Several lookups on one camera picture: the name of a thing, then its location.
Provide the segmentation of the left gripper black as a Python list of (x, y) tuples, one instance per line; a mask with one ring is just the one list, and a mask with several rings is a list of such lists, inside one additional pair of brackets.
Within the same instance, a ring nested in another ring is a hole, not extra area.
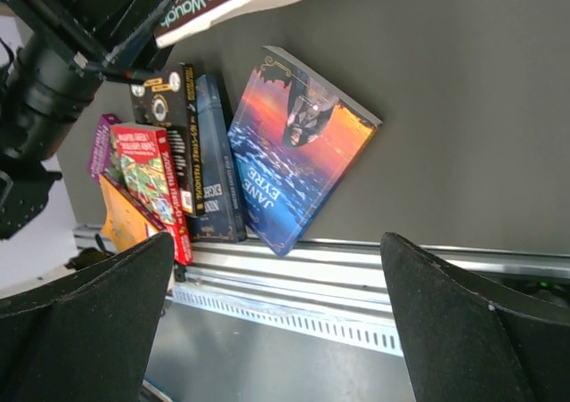
[(161, 70), (171, 52), (155, 30), (175, 0), (2, 0), (79, 74), (129, 83)]

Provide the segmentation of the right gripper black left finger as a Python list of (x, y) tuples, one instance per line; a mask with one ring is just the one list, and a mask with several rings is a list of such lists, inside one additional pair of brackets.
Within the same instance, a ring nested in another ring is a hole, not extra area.
[(3, 401), (136, 401), (174, 265), (158, 233), (1, 300)]

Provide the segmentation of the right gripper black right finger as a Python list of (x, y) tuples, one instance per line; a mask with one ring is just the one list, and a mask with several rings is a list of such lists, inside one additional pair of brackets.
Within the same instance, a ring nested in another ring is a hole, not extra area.
[(497, 282), (396, 233), (382, 268), (418, 401), (567, 401), (569, 288)]

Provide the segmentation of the blue Jane Eyre book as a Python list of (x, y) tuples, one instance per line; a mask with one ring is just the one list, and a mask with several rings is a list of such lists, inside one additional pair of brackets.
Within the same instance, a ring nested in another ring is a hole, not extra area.
[(250, 231), (286, 256), (381, 124), (285, 49), (262, 47), (228, 130)]

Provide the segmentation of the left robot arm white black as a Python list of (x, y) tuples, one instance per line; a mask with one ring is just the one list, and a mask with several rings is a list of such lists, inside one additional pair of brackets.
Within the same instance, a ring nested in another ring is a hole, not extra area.
[(166, 63), (154, 37), (175, 0), (1, 0), (31, 29), (1, 68), (1, 236), (45, 208), (50, 159), (103, 82), (141, 84)]

